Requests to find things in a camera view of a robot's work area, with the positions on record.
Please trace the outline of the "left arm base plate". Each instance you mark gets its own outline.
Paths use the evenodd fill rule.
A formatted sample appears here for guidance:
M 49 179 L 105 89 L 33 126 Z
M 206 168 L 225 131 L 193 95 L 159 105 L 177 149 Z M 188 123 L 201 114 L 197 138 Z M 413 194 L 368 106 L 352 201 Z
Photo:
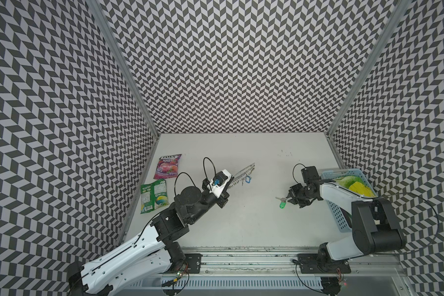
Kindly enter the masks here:
M 170 267 L 160 272 L 160 274 L 176 273 L 177 271 L 187 270 L 189 274 L 199 274 L 202 266 L 203 255 L 200 253 L 186 254 L 185 259 L 178 259 L 171 263 Z

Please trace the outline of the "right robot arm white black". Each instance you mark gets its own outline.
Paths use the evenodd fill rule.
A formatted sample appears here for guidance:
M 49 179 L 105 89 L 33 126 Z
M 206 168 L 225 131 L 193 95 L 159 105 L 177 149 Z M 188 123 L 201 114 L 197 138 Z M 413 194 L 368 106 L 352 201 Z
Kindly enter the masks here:
M 304 184 L 290 188 L 290 203 L 303 208 L 314 201 L 328 201 L 351 216 L 349 237 L 320 245 L 317 262 L 338 262 L 405 247 L 407 240 L 390 201 L 365 196 L 334 180 L 323 180 L 315 166 L 304 166 L 301 173 Z

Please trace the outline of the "key with green tag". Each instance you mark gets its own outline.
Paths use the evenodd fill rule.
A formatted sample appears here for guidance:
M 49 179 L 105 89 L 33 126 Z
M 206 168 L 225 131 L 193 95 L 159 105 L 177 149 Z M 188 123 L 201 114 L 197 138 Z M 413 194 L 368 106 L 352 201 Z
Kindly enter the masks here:
M 280 201 L 279 207 L 281 209 L 284 209 L 286 204 L 287 204 L 288 198 L 286 198 L 286 197 L 277 197 L 276 199 Z

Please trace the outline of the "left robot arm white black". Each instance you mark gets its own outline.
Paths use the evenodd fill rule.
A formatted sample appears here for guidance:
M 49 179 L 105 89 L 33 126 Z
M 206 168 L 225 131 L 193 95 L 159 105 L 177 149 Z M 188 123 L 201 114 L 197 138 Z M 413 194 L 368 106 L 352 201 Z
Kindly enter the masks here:
M 187 187 L 134 238 L 99 259 L 70 264 L 68 295 L 114 296 L 143 278 L 179 269 L 186 256 L 177 240 L 213 206 L 224 207 L 231 186 Z

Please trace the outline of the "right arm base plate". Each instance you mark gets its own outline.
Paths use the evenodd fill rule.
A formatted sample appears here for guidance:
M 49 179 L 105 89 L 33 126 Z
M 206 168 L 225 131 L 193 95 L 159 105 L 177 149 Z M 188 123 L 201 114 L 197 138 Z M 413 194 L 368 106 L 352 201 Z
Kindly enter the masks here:
M 303 274 L 350 274 L 352 272 L 348 261 L 331 260 L 329 256 L 318 254 L 298 254 L 297 260 Z

